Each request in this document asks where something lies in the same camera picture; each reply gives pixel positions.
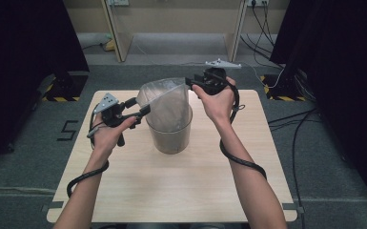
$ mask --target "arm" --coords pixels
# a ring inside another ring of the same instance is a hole
[[[93,125],[99,122],[101,122],[101,114],[96,116]],[[83,174],[103,167],[121,133],[133,125],[134,122],[135,117],[130,117],[116,128],[100,128],[94,134],[95,147]],[[76,185],[54,228],[81,229],[91,227],[92,214],[101,177],[101,174],[89,177]]]
[[[208,95],[196,85],[193,85],[193,90],[202,100],[206,114],[218,130],[227,151],[254,162],[230,122],[234,104],[232,90],[227,87],[216,95]],[[263,175],[233,161],[230,161],[230,165],[236,191],[251,228],[287,228],[280,203]]]

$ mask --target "handheld controller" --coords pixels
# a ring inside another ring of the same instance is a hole
[[[135,104],[136,104],[135,97],[130,98],[125,102],[118,103],[117,98],[115,98],[111,94],[105,94],[105,96],[102,98],[102,101],[94,109],[93,115],[101,113],[103,123],[105,123],[106,126],[112,128],[119,126],[127,118],[136,116],[137,119],[135,123],[132,126],[130,126],[130,129],[134,129],[136,125],[141,124],[142,117],[149,114],[151,111],[151,107],[148,104],[145,107],[141,108],[137,113],[122,115],[122,113],[126,108],[129,109]],[[92,137],[94,133],[98,130],[98,127],[96,128],[91,127],[90,132],[88,133],[88,138],[93,139]],[[124,136],[123,134],[121,134],[121,136],[118,138],[117,145],[121,147],[124,146],[125,143],[126,142],[124,140]]]
[[[221,68],[209,68],[203,75],[194,75],[194,79],[186,78],[186,85],[192,90],[192,85],[200,86],[209,95],[219,94],[227,86],[227,73]]]

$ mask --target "wooden table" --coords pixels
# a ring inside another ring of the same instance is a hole
[[[138,91],[97,92],[85,116],[53,202],[68,200],[67,184],[83,172],[92,152],[86,138],[92,109],[105,93],[120,101]],[[237,113],[234,128],[254,160],[267,173],[281,203],[293,203],[266,117],[256,91],[239,91],[245,109]],[[110,168],[103,174],[93,222],[243,222],[247,221],[234,187],[228,159],[219,150],[219,135],[201,101],[189,91],[194,111],[190,143],[176,154],[156,150],[145,120],[124,132],[126,145],[113,150]],[[136,112],[136,105],[124,114]],[[55,222],[62,208],[51,208]],[[285,210],[287,221],[295,210]]]

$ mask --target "wire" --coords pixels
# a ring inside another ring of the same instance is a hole
[[[226,78],[222,78],[221,76],[216,75],[214,73],[208,73],[208,74],[210,74],[212,77],[219,80],[220,82],[224,83],[225,85],[229,86],[231,88],[231,90],[233,91],[233,93],[234,93],[234,105],[233,105],[233,111],[232,111],[231,116],[230,116],[230,122],[233,123],[234,118],[236,117],[236,113],[239,110],[244,108],[244,106],[239,106],[239,99],[240,99],[239,90],[237,89],[237,87],[235,85],[231,84]],[[221,150],[222,154],[226,158],[228,158],[229,160],[231,160],[233,162],[236,162],[238,164],[253,168],[253,169],[257,170],[260,174],[262,174],[267,179],[266,172],[264,171],[264,169],[261,166],[257,165],[256,163],[253,163],[251,161],[247,161],[247,160],[241,159],[239,157],[233,156],[231,153],[229,153],[225,149],[224,143],[222,142],[222,138],[219,140],[219,149]]]
[[[278,121],[281,121],[281,120],[284,120],[284,119],[288,119],[288,118],[292,118],[292,117],[295,117],[295,116],[299,116],[299,115],[305,115],[311,111],[314,111],[315,108],[313,108],[312,110],[309,110],[309,111],[306,111],[306,112],[302,112],[302,113],[298,113],[298,114],[292,114],[292,115],[289,115],[289,116],[285,116],[285,117],[281,117],[279,119],[275,119],[275,120],[272,120],[272,121],[268,121],[267,123],[274,123],[274,122],[278,122]]]
[[[314,95],[312,93],[310,93],[310,89],[309,89],[308,84],[304,80],[299,80],[298,74],[296,74],[295,80],[296,80],[296,88],[298,89],[298,91],[305,98],[307,98],[308,100],[311,100],[311,101],[315,102],[316,98],[314,97]]]
[[[100,124],[103,124],[103,122],[100,122],[94,125],[93,127],[94,111],[96,110],[97,106],[99,106],[99,104],[96,104],[96,106],[94,106],[92,114],[91,114],[91,121],[89,122],[89,132],[93,130],[94,128],[96,128],[97,126],[99,126]],[[94,150],[94,137],[91,137],[91,147],[92,147],[92,150]]]
[[[96,176],[98,174],[101,174],[104,171],[106,171],[108,168],[109,168],[109,161],[107,160],[106,163],[103,165],[102,168],[97,169],[97,170],[93,170],[91,172],[88,172],[86,174],[83,174],[83,175],[81,175],[81,176],[79,176],[79,177],[71,180],[71,182],[68,183],[68,185],[67,185],[67,195],[68,195],[68,198],[70,198],[71,195],[72,195],[72,187],[73,187],[73,185],[77,184],[78,182],[80,182],[80,181],[82,181],[82,180],[84,180],[86,178],[93,177],[93,176]]]
[[[272,34],[270,33],[269,22],[267,21],[267,15],[269,14],[269,6],[267,5],[267,3],[265,1],[262,1],[262,4],[263,4],[263,9],[264,9],[264,22],[266,23],[267,32],[269,33],[270,39],[273,42]]]
[[[292,158],[293,158],[293,176],[294,176],[294,183],[296,185],[296,196],[298,198],[298,205],[300,208],[303,208],[301,196],[299,194],[299,188],[298,188],[298,180],[296,178],[296,135],[298,134],[298,130],[301,127],[302,123],[308,118],[309,115],[311,115],[316,109],[312,109],[309,113],[307,113],[302,120],[299,122],[298,126],[296,126],[296,131],[294,132],[294,138],[293,138],[293,146],[292,146]],[[305,228],[305,218],[304,213],[301,213],[301,222],[302,222],[302,228]]]
[[[100,46],[100,47],[102,48],[102,50],[103,50],[104,52],[106,52],[105,48],[103,48],[103,46],[104,46],[105,44],[103,44],[103,43],[99,43],[99,44],[95,44],[95,45],[89,45],[89,46],[87,46],[87,47],[83,47],[83,48],[82,48],[82,50],[85,50],[85,49],[88,49],[88,48],[91,48],[91,47],[94,47],[94,46]]]
[[[266,38],[270,41],[270,43],[272,44],[272,46],[275,45],[275,43],[273,42],[273,40],[270,40],[269,36],[266,34],[266,32],[264,31],[264,26],[262,27],[261,26],[261,23],[256,15],[256,12],[255,12],[255,8],[252,8],[252,11],[254,12],[254,15],[255,15],[255,18],[256,18],[256,21],[257,21],[257,24],[259,24],[259,27],[261,28],[261,34],[264,34],[266,36]]]
[[[272,53],[271,51],[268,51],[268,50],[266,50],[266,49],[264,49],[264,48],[258,47],[258,46],[256,45],[256,43],[252,41],[251,37],[249,37],[249,34],[248,34],[248,33],[246,33],[246,36],[248,37],[249,41],[250,41],[250,42],[255,46],[255,49],[263,50],[263,51],[265,51],[265,52],[268,52],[269,54],[271,54],[271,53]]]
[[[270,87],[269,85],[264,84],[264,83],[263,83],[263,81],[262,81],[259,77],[257,77],[257,71],[256,71],[256,69],[255,69],[253,66],[251,66],[250,64],[248,64],[248,63],[246,63],[246,62],[236,62],[236,63],[245,64],[245,65],[247,65],[247,66],[251,67],[251,68],[254,70],[254,72],[255,72],[255,77],[256,77],[256,79],[257,79],[257,80],[258,80],[258,81],[263,85],[263,87],[266,87],[266,88],[269,88],[269,89],[274,88],[275,86],[277,86],[278,80],[280,79],[281,74],[282,74],[282,72],[283,72],[283,70],[281,70],[281,72],[280,72],[280,74],[278,75],[277,81],[275,82],[274,86]]]
[[[258,54],[260,54],[261,56],[263,56],[264,58],[266,58],[267,60],[269,60],[269,56],[267,56],[266,54],[264,54],[263,52],[260,52],[260,51],[258,51],[258,50],[256,50],[255,48],[253,48],[252,46],[250,46],[244,39],[243,39],[243,37],[242,37],[242,35],[240,35],[240,39],[243,41],[243,43],[245,43],[245,45],[246,46],[248,46],[249,47],[249,49],[251,49],[252,51],[254,51],[254,52],[257,52]],[[275,67],[275,66],[271,66],[271,65],[265,65],[265,64],[261,64],[261,63],[259,63],[257,60],[256,60],[256,63],[257,64],[259,64],[259,65],[261,65],[261,66],[266,66],[266,67],[270,67],[270,68],[276,68],[276,69],[280,69],[280,70],[282,70],[282,69],[284,69],[284,67],[282,67],[281,65],[279,65],[279,64],[276,64],[276,63],[274,63],[274,62],[272,62],[273,64],[275,64],[275,65],[277,65],[277,67]]]
[[[272,129],[271,132],[273,131],[277,131],[281,128],[284,128],[286,126],[290,126],[290,125],[294,125],[294,124],[297,124],[299,123],[301,120],[292,120],[292,121],[288,121],[286,123],[283,123],[283,124],[280,124],[280,125],[275,125],[275,126],[270,126],[271,128],[272,127],[276,127],[275,129]],[[316,123],[321,123],[321,121],[317,121],[317,120],[305,120],[306,122],[316,122]]]

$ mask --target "wall outlet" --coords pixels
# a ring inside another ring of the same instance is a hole
[[[252,6],[252,1],[253,0],[249,0],[248,1],[248,7]],[[255,0],[256,1],[256,5],[255,7],[264,7],[264,6],[269,6],[269,0]]]
[[[108,0],[108,5],[115,7],[115,6],[128,6],[129,0]]]

